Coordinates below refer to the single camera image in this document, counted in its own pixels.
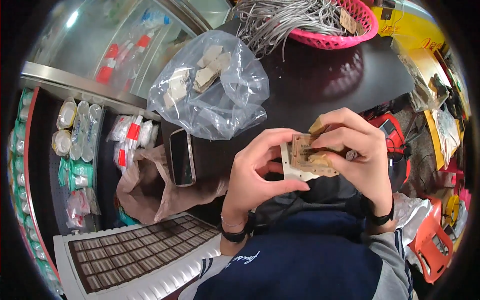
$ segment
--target pink plastic basket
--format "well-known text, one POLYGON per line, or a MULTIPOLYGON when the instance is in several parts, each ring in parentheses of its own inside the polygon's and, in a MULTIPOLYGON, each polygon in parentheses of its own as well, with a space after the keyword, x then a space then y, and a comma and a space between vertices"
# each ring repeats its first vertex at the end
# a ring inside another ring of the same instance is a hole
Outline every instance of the pink plastic basket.
POLYGON ((360 0, 336 0, 352 17, 363 25, 365 34, 361 36, 326 36, 300 29, 294 29, 289 37, 303 44, 319 49, 343 49, 368 41, 378 32, 378 21, 372 10, 360 0))

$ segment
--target orange plastic chair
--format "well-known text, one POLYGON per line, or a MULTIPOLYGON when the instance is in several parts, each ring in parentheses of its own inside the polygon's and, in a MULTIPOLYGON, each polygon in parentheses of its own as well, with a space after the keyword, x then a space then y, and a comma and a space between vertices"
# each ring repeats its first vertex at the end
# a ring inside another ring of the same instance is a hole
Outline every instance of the orange plastic chair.
POLYGON ((417 231, 417 235, 408 246, 420 261, 425 281, 433 283, 442 275, 452 259, 453 243, 441 226, 442 201, 430 196, 427 196, 427 199, 432 203, 432 211, 423 220, 417 231), (447 255, 444 255, 433 242, 432 238, 435 235, 447 247, 447 255), (428 274, 425 262, 421 256, 427 261, 430 267, 430 274, 428 274))

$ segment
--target grey sleeve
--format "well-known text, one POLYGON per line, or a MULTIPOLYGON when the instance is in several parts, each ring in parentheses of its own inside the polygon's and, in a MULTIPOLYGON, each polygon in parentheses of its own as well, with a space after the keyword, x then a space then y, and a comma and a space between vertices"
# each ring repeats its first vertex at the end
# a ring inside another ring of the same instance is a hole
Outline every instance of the grey sleeve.
POLYGON ((379 235, 362 235, 362 240, 383 260, 382 272, 373 300, 412 299, 413 286, 410 270, 405 261, 402 229, 379 235))
POLYGON ((178 300, 192 300, 197 293, 197 288, 207 279, 217 275, 223 270, 233 256, 221 255, 217 257, 204 258, 201 262, 200 275, 198 280, 186 287, 179 295, 178 300))

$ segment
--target jacket sleeve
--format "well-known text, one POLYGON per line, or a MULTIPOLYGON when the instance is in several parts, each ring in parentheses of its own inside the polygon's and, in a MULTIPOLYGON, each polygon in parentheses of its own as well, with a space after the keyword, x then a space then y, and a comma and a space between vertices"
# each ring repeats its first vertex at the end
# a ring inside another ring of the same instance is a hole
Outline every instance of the jacket sleeve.
POLYGON ((405 261, 402 234, 402 229, 397 228, 394 232, 362 235, 363 243, 383 260, 374 300, 383 299, 387 295, 396 295, 393 299, 412 299, 412 278, 405 261))

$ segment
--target black wristband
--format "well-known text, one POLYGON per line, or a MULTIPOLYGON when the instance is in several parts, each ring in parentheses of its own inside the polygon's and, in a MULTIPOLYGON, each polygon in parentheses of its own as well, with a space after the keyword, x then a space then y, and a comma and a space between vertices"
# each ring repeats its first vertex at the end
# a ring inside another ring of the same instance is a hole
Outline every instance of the black wristband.
POLYGON ((388 222, 388 220, 393 220, 393 214, 395 211, 395 203, 393 201, 393 196, 392 196, 392 209, 390 210, 390 213, 387 214, 386 216, 376 216, 372 212, 372 208, 370 206, 371 200, 362 195, 360 197, 360 205, 362 207, 363 213, 367 216, 367 220, 369 220, 372 224, 376 226, 381 226, 388 222))
POLYGON ((238 232, 238 233, 225 232, 223 230, 222 222, 218 224, 217 229, 222 233, 223 237, 228 241, 231 241, 233 243, 241 243, 245 239, 246 234, 251 234, 253 232, 254 225, 255 225, 255 214, 252 212, 248 212, 247 223, 245 223, 245 227, 241 232, 238 232))

